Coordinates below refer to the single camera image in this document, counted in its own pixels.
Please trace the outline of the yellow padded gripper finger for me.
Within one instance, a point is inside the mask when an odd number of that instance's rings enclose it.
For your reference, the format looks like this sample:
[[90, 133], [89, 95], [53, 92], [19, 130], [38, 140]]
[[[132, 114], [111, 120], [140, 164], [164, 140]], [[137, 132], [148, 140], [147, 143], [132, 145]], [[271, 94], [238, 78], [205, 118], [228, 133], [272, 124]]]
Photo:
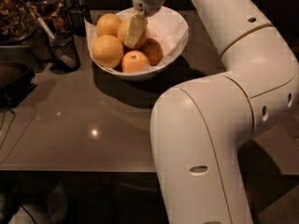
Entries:
[[124, 40], [124, 45], [130, 49], [133, 49], [137, 45], [140, 37], [146, 31], [147, 26], [148, 20], [143, 14], [134, 14], [129, 22], [129, 27]]

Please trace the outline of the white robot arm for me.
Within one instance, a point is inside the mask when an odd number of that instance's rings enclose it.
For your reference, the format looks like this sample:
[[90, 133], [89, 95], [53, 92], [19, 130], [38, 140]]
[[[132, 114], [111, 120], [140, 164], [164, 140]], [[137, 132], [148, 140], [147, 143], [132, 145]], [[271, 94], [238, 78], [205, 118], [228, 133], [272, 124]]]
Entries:
[[224, 72], [156, 101], [150, 141], [169, 224], [253, 224], [239, 147], [298, 100], [298, 62], [250, 0], [192, 0]]

